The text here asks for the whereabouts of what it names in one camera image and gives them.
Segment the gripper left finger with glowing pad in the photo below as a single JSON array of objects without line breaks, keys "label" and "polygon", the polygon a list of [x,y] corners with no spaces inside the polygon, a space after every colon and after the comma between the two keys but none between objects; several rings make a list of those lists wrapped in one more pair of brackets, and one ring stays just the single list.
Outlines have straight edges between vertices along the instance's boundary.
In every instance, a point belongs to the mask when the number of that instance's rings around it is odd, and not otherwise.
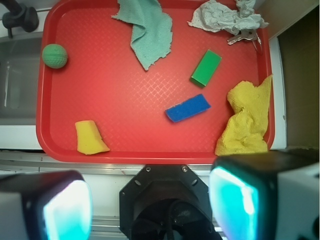
[{"label": "gripper left finger with glowing pad", "polygon": [[87,240],[93,220],[88,183],[75,170],[2,174],[2,240]]}]

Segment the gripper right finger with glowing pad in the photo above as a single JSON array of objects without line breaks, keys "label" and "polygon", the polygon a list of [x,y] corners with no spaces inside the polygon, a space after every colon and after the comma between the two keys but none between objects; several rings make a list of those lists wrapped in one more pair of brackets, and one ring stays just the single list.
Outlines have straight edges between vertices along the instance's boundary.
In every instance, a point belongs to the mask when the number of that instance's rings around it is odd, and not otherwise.
[{"label": "gripper right finger with glowing pad", "polygon": [[318,150],[218,157],[208,194],[214,218],[229,240],[320,237]]}]

